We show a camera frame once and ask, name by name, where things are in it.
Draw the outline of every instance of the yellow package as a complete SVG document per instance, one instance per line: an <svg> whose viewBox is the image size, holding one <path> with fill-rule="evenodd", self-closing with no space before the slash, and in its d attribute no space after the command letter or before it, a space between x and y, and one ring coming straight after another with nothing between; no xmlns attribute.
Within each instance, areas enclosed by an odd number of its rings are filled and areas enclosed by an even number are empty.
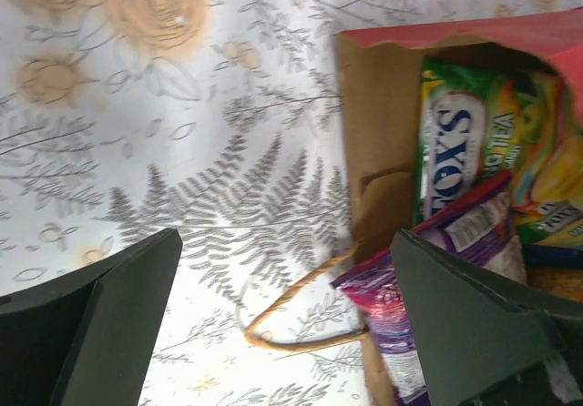
<svg viewBox="0 0 583 406"><path fill-rule="evenodd" d="M583 130L558 76L517 80L521 151L511 192L523 243L583 249Z"/></svg>

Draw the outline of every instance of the bag handle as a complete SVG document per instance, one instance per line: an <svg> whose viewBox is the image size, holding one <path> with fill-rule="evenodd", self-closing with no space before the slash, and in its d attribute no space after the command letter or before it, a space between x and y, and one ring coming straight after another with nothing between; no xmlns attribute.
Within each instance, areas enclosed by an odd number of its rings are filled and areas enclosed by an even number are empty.
<svg viewBox="0 0 583 406"><path fill-rule="evenodd" d="M272 342L270 340L265 340L264 338L257 336L255 330L273 314L281 306L283 306L288 301L291 301L297 294L305 287L308 283L321 276L328 269L335 267L339 263L352 257L356 250L360 247L361 242L356 242L351 249L341 256L337 256L330 260L325 261L319 268L310 272L302 279L298 280L295 284L291 285L288 290L286 290L281 297L276 299L266 310L260 313L251 324L245 329L245 339L251 345L256 347L262 347L264 349L270 350L280 350L280 351L290 351L294 353L302 353L306 351L314 351L319 349L325 349L334 345L344 344L346 342L353 342L362 339L367 333L368 329L363 328L358 331L351 333L345 333L343 335L332 336L330 338L325 338L323 340L310 340L306 342L296 342L296 343L282 343L282 342Z"/></svg>

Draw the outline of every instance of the brown package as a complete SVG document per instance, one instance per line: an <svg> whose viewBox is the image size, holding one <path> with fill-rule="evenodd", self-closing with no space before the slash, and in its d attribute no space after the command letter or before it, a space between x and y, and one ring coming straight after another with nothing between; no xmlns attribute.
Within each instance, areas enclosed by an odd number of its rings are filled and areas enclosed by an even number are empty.
<svg viewBox="0 0 583 406"><path fill-rule="evenodd" d="M477 67L551 66L575 91L581 123L582 9L348 31L338 36L338 47L353 237L364 240L357 261L412 224L425 56ZM394 390L370 336L363 340L363 361L376 404L393 406Z"/></svg>

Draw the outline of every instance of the floral pattern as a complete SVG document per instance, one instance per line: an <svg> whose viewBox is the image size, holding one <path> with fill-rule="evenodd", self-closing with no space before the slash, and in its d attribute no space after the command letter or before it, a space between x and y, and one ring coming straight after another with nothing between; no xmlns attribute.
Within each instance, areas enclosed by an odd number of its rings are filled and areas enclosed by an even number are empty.
<svg viewBox="0 0 583 406"><path fill-rule="evenodd" d="M141 406L368 406L360 344L290 355L240 332L351 244L332 36L582 5L0 0L0 294L174 227L184 252ZM328 285L347 267L258 334L357 329Z"/></svg>

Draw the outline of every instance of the twine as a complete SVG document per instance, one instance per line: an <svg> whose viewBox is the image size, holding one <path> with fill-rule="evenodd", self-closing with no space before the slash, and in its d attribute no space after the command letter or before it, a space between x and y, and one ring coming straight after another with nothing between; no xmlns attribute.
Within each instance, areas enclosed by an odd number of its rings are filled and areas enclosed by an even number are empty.
<svg viewBox="0 0 583 406"><path fill-rule="evenodd" d="M306 285L312 282L317 277L321 276L328 269L335 267L339 263L352 257L356 250L360 247L361 242L357 242L349 249L346 253L341 256L337 256L330 260L324 262L319 268L310 272L302 279L298 280L295 284L291 285L288 290L286 290L283 295L276 299L266 310L260 313L251 324L245 329L245 339L251 345L256 347L262 347L269 350L279 350L279 351L290 351L292 353L301 353L306 351L314 351L319 349L325 349L334 345L344 344L346 342L354 342L356 340L361 340L367 333L368 329L364 328L358 331L353 331L351 333L345 333L343 335L332 336L330 338L325 338L323 340L310 340L306 342L296 342L296 343L282 343L282 342L272 342L270 340L265 340L264 338L257 336L255 330L274 312L277 311L281 306L283 306L288 301L291 301Z"/></svg>

